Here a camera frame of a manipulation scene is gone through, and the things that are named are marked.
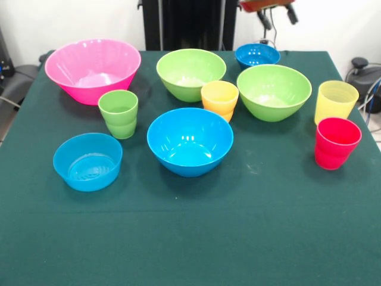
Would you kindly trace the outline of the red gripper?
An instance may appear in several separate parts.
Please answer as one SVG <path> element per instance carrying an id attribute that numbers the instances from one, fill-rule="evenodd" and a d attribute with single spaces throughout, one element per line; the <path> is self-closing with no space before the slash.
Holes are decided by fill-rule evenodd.
<path id="1" fill-rule="evenodd" d="M 295 25 L 298 22 L 298 18 L 292 6 L 294 1 L 295 0 L 243 0 L 239 1 L 239 5 L 243 8 L 244 11 L 248 13 L 257 12 L 257 17 L 260 19 L 263 28 L 265 30 L 271 30 L 272 25 L 262 10 L 273 8 L 279 5 L 285 6 L 290 23 Z"/>

